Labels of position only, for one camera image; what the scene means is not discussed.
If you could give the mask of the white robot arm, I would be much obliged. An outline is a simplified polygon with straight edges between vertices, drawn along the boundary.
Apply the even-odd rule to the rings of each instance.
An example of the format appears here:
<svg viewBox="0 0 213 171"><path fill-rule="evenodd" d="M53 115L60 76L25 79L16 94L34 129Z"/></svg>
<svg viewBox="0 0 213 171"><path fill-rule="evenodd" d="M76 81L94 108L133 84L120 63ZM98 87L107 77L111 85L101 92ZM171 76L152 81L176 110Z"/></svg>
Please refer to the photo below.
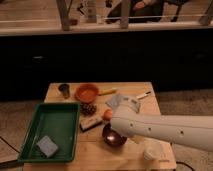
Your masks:
<svg viewBox="0 0 213 171"><path fill-rule="evenodd" d="M140 102L124 100L114 109L113 130L213 152L213 116L143 115Z"/></svg>

